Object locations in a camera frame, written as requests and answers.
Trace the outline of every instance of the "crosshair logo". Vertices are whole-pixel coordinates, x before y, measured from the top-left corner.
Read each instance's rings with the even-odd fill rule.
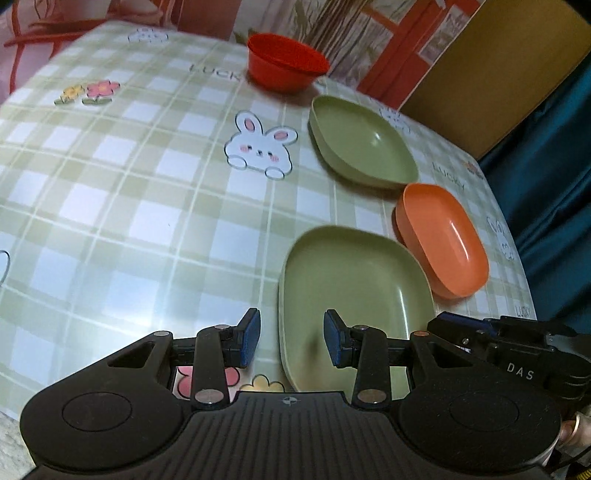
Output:
[[[294,403],[298,403],[299,400],[297,398],[294,397],[285,397],[283,400],[281,400],[285,405],[287,405],[288,407],[291,407]]]

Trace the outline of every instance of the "green bowl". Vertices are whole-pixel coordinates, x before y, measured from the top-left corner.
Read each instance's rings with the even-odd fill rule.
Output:
[[[377,113],[337,97],[312,101],[310,127],[324,160],[344,178],[398,190],[418,182],[418,167],[400,134]]]
[[[353,368],[333,367],[323,319],[335,309],[348,326],[370,325],[408,339],[435,316],[418,261],[398,242],[339,226],[322,226],[292,247],[279,284],[281,362],[296,391],[344,391],[351,398]],[[408,394],[406,371],[391,367],[393,398]]]

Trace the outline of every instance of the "bunny ear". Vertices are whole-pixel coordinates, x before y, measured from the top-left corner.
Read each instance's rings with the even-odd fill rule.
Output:
[[[265,136],[273,138],[284,145],[292,144],[297,140],[297,132],[292,127],[271,128]]]
[[[243,110],[236,115],[236,126],[242,133],[257,133],[262,135],[261,121],[252,112]]]
[[[488,224],[491,226],[492,231],[496,233],[496,226],[495,226],[495,222],[493,222],[491,220],[491,217],[486,217],[486,220],[488,221]]]

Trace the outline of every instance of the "tablecloth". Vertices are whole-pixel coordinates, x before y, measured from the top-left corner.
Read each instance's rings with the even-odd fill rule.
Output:
[[[264,92],[248,81],[246,60],[235,44],[109,22],[0,109],[0,251],[11,259],[0,287],[1,411],[18,417],[43,387],[150,332],[194,336],[235,325],[251,306],[261,339],[228,383],[289,390],[277,288],[294,241],[326,224],[395,239],[391,194],[345,182],[317,152],[308,116],[320,93],[388,119],[421,181],[452,192],[476,227],[489,281],[437,311],[535,318],[515,245],[470,155],[331,80],[298,96]],[[241,163],[249,155],[260,161]],[[0,278],[7,260],[0,254]]]
[[[0,480],[20,480],[33,466],[18,422],[0,413]]]

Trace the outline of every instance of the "ridged black surface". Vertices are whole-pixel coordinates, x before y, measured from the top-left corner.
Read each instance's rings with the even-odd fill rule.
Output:
[[[27,480],[468,480],[417,455],[381,413],[339,393],[240,393],[221,411],[195,414],[163,453],[123,471],[75,475],[42,466]],[[500,477],[547,480],[542,469]]]

